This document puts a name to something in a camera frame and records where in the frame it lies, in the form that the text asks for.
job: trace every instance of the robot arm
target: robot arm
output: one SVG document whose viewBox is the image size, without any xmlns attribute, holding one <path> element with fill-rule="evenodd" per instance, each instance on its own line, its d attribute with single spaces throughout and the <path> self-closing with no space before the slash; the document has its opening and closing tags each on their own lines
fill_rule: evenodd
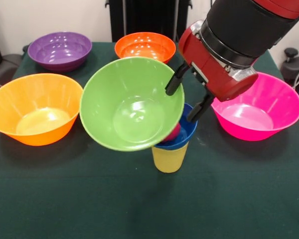
<svg viewBox="0 0 299 239">
<path fill-rule="evenodd" d="M 258 75 L 252 65 L 299 21 L 299 0 L 216 0 L 205 21 L 182 35 L 184 64 L 166 86 L 173 95 L 189 68 L 206 95 L 188 115 L 196 121 L 212 104 L 248 90 Z"/>
</svg>

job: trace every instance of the blue cup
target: blue cup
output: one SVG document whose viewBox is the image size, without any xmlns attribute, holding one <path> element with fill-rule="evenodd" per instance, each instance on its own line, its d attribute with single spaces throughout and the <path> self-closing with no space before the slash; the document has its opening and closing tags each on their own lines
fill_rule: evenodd
<svg viewBox="0 0 299 239">
<path fill-rule="evenodd" d="M 176 149 L 184 147 L 189 142 L 189 140 L 192 138 L 192 136 L 197 128 L 197 122 L 191 123 L 191 122 L 188 122 L 186 119 L 187 115 L 189 114 L 189 112 L 192 109 L 193 109 L 192 106 L 185 103 L 183 114 L 179 121 L 180 126 L 181 126 L 179 135 L 172 141 L 161 142 L 161 143 L 156 144 L 155 145 L 156 148 L 161 148 L 161 149 L 165 149 L 165 150 L 176 150 Z"/>
</svg>

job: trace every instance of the green bowl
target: green bowl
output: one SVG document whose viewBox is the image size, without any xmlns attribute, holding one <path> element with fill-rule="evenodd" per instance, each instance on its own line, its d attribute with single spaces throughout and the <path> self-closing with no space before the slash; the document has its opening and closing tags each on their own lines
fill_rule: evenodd
<svg viewBox="0 0 299 239">
<path fill-rule="evenodd" d="M 165 86 L 173 70 L 164 63 L 131 57 L 98 70 L 86 84 L 80 117 L 87 133 L 118 151 L 149 148 L 167 137 L 184 108 L 181 85 L 173 96 Z"/>
</svg>

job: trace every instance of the bowl rim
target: bowl rim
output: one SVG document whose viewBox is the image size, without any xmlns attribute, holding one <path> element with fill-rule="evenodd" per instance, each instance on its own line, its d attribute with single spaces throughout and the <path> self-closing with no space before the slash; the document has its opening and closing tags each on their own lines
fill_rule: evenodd
<svg viewBox="0 0 299 239">
<path fill-rule="evenodd" d="M 276 81 L 279 81 L 282 85 L 285 85 L 287 86 L 292 92 L 293 94 L 297 97 L 297 100 L 299 102 L 299 95 L 297 94 L 297 92 L 290 86 L 288 85 L 284 80 L 276 77 L 276 76 L 272 76 L 272 75 L 269 75 L 267 73 L 263 73 L 263 72 L 257 72 L 258 75 L 262 75 L 262 76 L 266 76 L 266 77 L 272 77 L 274 78 Z M 239 127 L 242 127 L 241 125 L 239 124 L 236 124 L 234 122 L 231 122 L 229 119 L 227 119 L 226 117 L 222 116 L 222 114 L 216 109 L 216 107 L 213 105 L 214 102 L 211 104 L 213 110 L 216 112 L 216 114 L 218 114 L 219 116 L 221 116 L 223 119 L 225 119 L 226 121 L 236 125 L 236 126 L 239 126 Z M 245 129 L 249 129 L 249 130 L 254 130 L 254 131 L 259 131 L 259 132 L 273 132 L 273 131 L 280 131 L 280 130 L 283 130 L 285 128 L 288 128 L 290 126 L 292 126 L 293 124 L 295 124 L 297 121 L 299 120 L 299 115 L 295 118 L 295 120 L 293 120 L 291 123 L 283 126 L 283 127 L 279 127 L 279 128 L 273 128 L 273 129 L 262 129 L 262 130 L 259 130 L 259 129 L 256 129 L 256 128 L 251 128 L 251 127 L 243 127 Z"/>
<path fill-rule="evenodd" d="M 156 32 L 150 32 L 150 31 L 141 31 L 141 32 L 135 32 L 135 33 L 131 33 L 131 34 L 128 34 L 128 35 L 125 35 L 123 37 L 121 37 L 116 43 L 115 43 L 115 46 L 114 46 L 114 51 L 115 51 L 115 54 L 123 59 L 123 58 L 128 58 L 128 57 L 122 57 L 119 53 L 118 53 L 118 44 L 120 42 L 122 42 L 124 39 L 126 39 L 128 36 L 132 36 L 132 35 L 139 35 L 139 34 L 149 34 L 149 35 L 159 35 L 159 36 L 162 36 L 165 40 L 171 42 L 173 44 L 173 51 L 172 51 L 172 54 L 168 57 L 166 57 L 166 59 L 162 59 L 160 62 L 166 62 L 168 61 L 169 59 L 171 59 L 173 57 L 173 55 L 175 55 L 176 53 L 176 44 L 175 42 L 173 42 L 173 40 L 171 40 L 169 37 L 163 35 L 163 34 L 159 34 L 159 33 L 156 33 Z"/>
<path fill-rule="evenodd" d="M 19 77 L 17 79 L 14 79 L 14 80 L 11 80 L 10 82 L 4 84 L 3 86 L 0 87 L 0 91 L 3 91 L 6 87 L 8 87 L 11 83 L 13 82 L 16 82 L 16 81 L 20 81 L 20 80 L 24 80 L 24 78 L 27 78 L 27 77 L 32 77 L 32 76 L 37 76 L 37 75 L 58 75 L 58 76 L 61 76 L 63 78 L 66 78 L 68 80 L 71 80 L 73 83 L 75 83 L 81 90 L 82 90 L 82 94 L 83 94 L 83 88 L 82 86 L 77 82 L 75 81 L 74 79 L 68 77 L 68 76 L 64 76 L 64 75 L 60 75 L 60 74 L 54 74 L 54 73 L 38 73 L 38 74 L 31 74 L 31 75 L 26 75 L 26 76 L 22 76 L 22 77 Z M 18 134 L 18 133 L 11 133 L 11 132 L 7 132 L 7 131 L 4 131 L 4 130 L 0 130 L 0 133 L 4 133 L 4 134 L 7 134 L 7 135 L 12 135 L 12 136 L 35 136 L 35 135 L 41 135 L 41 134 L 45 134 L 45 133 L 48 133 L 48 132 L 51 132 L 51 131 L 54 131 L 58 128 L 61 128 L 63 126 L 65 126 L 67 123 L 69 123 L 70 121 L 72 121 L 74 118 L 76 118 L 78 116 L 80 112 L 80 107 L 79 109 L 75 112 L 75 114 L 66 122 L 64 123 L 63 125 L 57 127 L 57 128 L 54 128 L 54 129 L 51 129 L 49 131 L 45 131 L 45 132 L 42 132 L 42 133 L 34 133 L 34 134 Z"/>
<path fill-rule="evenodd" d="M 33 47 L 34 43 L 37 42 L 38 40 L 46 37 L 46 36 L 49 36 L 49 35 L 53 35 L 53 34 L 58 34 L 58 33 L 73 33 L 73 34 L 76 34 L 76 35 L 80 35 L 80 36 L 83 36 L 84 38 L 86 38 L 88 41 L 89 41 L 89 48 L 88 48 L 88 51 L 87 53 L 85 53 L 83 56 L 81 56 L 80 58 L 77 58 L 75 60 L 72 60 L 72 61 L 69 61 L 69 62 L 65 62 L 65 63 L 46 63 L 46 62 L 43 62 L 43 61 L 38 61 L 36 60 L 36 58 L 34 56 L 32 56 L 30 54 L 30 49 Z M 86 57 L 92 50 L 92 46 L 93 46 L 93 43 L 92 41 L 85 35 L 81 34 L 81 33 L 78 33 L 78 32 L 74 32 L 74 31 L 56 31 L 56 32 L 52 32 L 52 33 L 48 33 L 46 35 L 43 35 L 37 39 L 35 39 L 32 43 L 30 43 L 29 47 L 28 47 L 28 50 L 27 50 L 27 53 L 28 53 L 28 56 L 35 62 L 39 63 L 39 64 L 44 64 L 44 65 L 64 65 L 64 64 L 68 64 L 68 63 L 72 63 L 72 62 L 75 62 L 77 60 L 80 60 L 80 59 L 83 59 L 84 57 Z"/>
<path fill-rule="evenodd" d="M 170 130 L 168 130 L 168 134 L 166 134 L 165 137 L 163 137 L 162 139 L 158 139 L 158 140 L 153 140 L 151 141 L 151 143 L 147 143 L 147 144 L 144 144 L 142 147 L 138 147 L 138 148 L 120 148 L 120 147 L 113 147 L 111 145 L 108 145 L 106 143 L 103 143 L 103 142 L 100 142 L 98 139 L 96 139 L 90 132 L 89 130 L 87 129 L 85 123 L 84 123 L 84 119 L 83 119 L 83 116 L 82 116 L 82 112 L 81 112 L 81 109 L 82 109 L 82 102 L 83 102 L 83 96 L 84 96 L 84 93 L 85 93 L 85 90 L 86 88 L 88 87 L 88 85 L 91 83 L 91 79 L 94 78 L 94 76 L 101 70 L 103 70 L 105 67 L 109 66 L 109 65 L 114 65 L 116 64 L 117 62 L 120 62 L 120 61 L 128 61 L 128 60 L 137 60 L 137 59 L 143 59 L 143 60 L 149 60 L 149 61 L 152 61 L 154 63 L 157 63 L 157 64 L 161 64 L 162 66 L 164 66 L 165 68 L 167 68 L 171 73 L 174 73 L 174 70 L 171 69 L 168 65 L 164 64 L 163 62 L 160 62 L 160 61 L 157 61 L 157 60 L 154 60 L 152 58 L 149 58 L 149 57 L 143 57 L 143 56 L 133 56 L 133 57 L 125 57 L 125 58 L 121 58 L 121 59 L 118 59 L 118 60 L 115 60 L 115 61 L 112 61 L 108 64 L 106 64 L 105 66 L 103 66 L 102 68 L 100 68 L 97 72 L 95 72 L 91 77 L 90 79 L 88 80 L 88 82 L 86 83 L 86 85 L 84 86 L 84 89 L 83 89 L 83 93 L 82 93 L 82 97 L 81 97 L 81 101 L 80 101 L 80 120 L 81 120 L 81 123 L 83 125 L 83 128 L 85 129 L 85 131 L 87 132 L 87 134 L 94 140 L 96 141 L 98 144 L 102 145 L 103 147 L 106 147 L 106 148 L 109 148 L 111 150 L 115 150 L 115 151 L 120 151 L 120 152 L 134 152 L 134 151 L 140 151 L 140 150 L 144 150 L 144 149 L 147 149 L 147 148 L 150 148 L 156 144 L 158 144 L 159 142 L 161 142 L 166 136 L 168 136 L 170 134 L 170 132 L 173 131 L 173 129 L 175 128 L 175 126 L 173 125 L 173 127 L 171 127 Z M 177 121 L 176 122 L 179 122 L 182 114 L 183 114 L 183 108 L 184 108 L 184 104 L 185 104 L 185 93 L 184 93 L 184 87 L 183 87 L 183 84 L 181 83 L 180 84 L 180 90 L 181 90 L 181 101 L 182 101 L 182 110 L 180 111 L 180 113 L 177 115 Z"/>
<path fill-rule="evenodd" d="M 190 104 L 188 103 L 185 103 L 184 104 L 184 107 L 188 107 L 189 109 L 193 109 L 193 106 L 191 106 Z M 188 143 L 190 141 L 190 139 L 192 138 L 192 136 L 194 135 L 196 129 L 197 129 L 197 125 L 198 125 L 198 120 L 193 123 L 194 124 L 194 129 L 193 131 L 187 136 L 187 138 L 183 139 L 182 141 L 176 143 L 176 144 L 173 144 L 173 145 L 169 145 L 169 146 L 163 146 L 163 145 L 159 145 L 160 143 L 154 145 L 154 147 L 156 148 L 161 148 L 161 149 L 166 149 L 166 150 L 177 150 L 177 149 L 180 149 L 181 147 L 183 147 L 186 143 Z"/>
</svg>

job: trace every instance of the green tablecloth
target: green tablecloth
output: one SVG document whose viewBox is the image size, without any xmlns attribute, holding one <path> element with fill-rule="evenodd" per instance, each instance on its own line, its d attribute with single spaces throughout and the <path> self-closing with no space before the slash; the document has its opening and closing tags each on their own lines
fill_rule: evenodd
<svg viewBox="0 0 299 239">
<path fill-rule="evenodd" d="M 94 43 L 67 74 L 82 86 L 116 59 Z M 179 54 L 169 65 L 182 63 Z M 280 76 L 269 53 L 256 69 Z M 46 72 L 25 56 L 15 77 Z M 187 73 L 186 102 L 203 89 Z M 0 239 L 299 239 L 299 122 L 268 140 L 228 135 L 210 109 L 182 168 L 156 170 L 151 150 L 115 152 L 79 120 L 61 141 L 30 147 L 0 134 Z"/>
</svg>

